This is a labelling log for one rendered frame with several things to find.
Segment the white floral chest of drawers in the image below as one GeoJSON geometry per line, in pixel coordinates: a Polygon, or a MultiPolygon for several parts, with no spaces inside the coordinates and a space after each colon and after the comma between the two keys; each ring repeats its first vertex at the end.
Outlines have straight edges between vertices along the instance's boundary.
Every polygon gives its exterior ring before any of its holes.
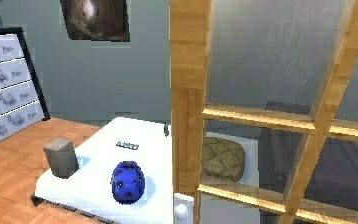
{"type": "Polygon", "coordinates": [[[0,141],[50,119],[21,27],[0,27],[0,141]]]}

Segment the tan pillow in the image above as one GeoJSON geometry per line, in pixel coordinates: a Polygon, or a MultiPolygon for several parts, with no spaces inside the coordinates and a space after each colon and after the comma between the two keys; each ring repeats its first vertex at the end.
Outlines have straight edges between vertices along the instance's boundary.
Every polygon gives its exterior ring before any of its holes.
{"type": "Polygon", "coordinates": [[[219,137],[205,137],[202,149],[202,172],[210,177],[238,182],[245,170],[245,151],[237,142],[219,137]]]}

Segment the dark framed wall picture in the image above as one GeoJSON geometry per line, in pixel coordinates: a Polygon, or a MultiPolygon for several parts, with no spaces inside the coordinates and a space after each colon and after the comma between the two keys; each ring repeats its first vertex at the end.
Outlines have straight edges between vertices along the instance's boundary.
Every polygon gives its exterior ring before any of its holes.
{"type": "Polygon", "coordinates": [[[70,40],[129,42],[127,0],[60,0],[70,40]]]}

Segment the wooden glass-paned room door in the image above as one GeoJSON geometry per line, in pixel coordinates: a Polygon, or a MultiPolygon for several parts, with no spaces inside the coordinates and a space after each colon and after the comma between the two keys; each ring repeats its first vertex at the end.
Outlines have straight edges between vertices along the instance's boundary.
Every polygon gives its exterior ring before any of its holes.
{"type": "Polygon", "coordinates": [[[358,60],[358,0],[346,0],[332,58],[311,111],[299,115],[206,103],[212,0],[169,0],[173,189],[194,199],[206,194],[277,214],[277,224],[358,224],[358,212],[305,199],[327,138],[358,141],[358,122],[335,115],[358,60]],[[283,192],[242,184],[203,184],[201,155],[207,119],[302,134],[283,192]]]}

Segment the white door knob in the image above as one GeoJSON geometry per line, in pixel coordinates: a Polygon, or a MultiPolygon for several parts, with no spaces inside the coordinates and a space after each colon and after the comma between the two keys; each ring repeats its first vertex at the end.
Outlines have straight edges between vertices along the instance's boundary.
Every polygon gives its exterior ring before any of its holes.
{"type": "Polygon", "coordinates": [[[193,224],[194,198],[181,193],[174,194],[174,224],[193,224]]]}

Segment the white bed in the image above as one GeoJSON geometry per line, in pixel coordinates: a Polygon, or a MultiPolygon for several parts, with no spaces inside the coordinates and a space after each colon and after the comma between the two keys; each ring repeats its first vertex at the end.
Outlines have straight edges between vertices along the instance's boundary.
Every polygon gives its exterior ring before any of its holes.
{"type": "Polygon", "coordinates": [[[107,224],[174,224],[169,129],[160,123],[117,117],[76,148],[78,171],[68,179],[46,171],[37,180],[34,195],[95,215],[107,224]],[[139,148],[117,147],[118,141],[139,148]],[[144,194],[131,205],[118,203],[112,195],[111,176],[123,161],[135,161],[145,177],[144,194]]]}

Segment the small grey remote control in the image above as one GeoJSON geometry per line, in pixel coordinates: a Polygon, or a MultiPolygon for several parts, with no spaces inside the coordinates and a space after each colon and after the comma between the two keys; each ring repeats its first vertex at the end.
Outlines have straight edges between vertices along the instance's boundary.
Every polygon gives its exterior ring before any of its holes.
{"type": "Polygon", "coordinates": [[[131,150],[137,150],[139,148],[139,145],[137,145],[137,144],[132,144],[129,142],[122,142],[122,141],[118,141],[116,143],[116,146],[121,147],[121,148],[131,149],[131,150]]]}

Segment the blue ball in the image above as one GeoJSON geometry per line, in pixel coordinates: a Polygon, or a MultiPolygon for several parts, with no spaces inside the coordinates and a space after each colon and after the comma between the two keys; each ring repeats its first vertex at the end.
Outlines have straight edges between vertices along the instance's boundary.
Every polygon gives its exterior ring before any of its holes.
{"type": "Polygon", "coordinates": [[[118,203],[134,204],[144,194],[144,173],[135,161],[120,162],[113,170],[111,186],[113,198],[118,203]]]}

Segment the grey box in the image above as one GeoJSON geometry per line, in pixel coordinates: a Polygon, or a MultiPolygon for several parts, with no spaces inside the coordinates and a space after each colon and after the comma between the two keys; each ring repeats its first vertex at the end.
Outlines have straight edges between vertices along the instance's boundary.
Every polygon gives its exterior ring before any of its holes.
{"type": "Polygon", "coordinates": [[[79,169],[71,140],[61,137],[53,139],[43,147],[43,151],[54,176],[68,179],[79,169]]]}

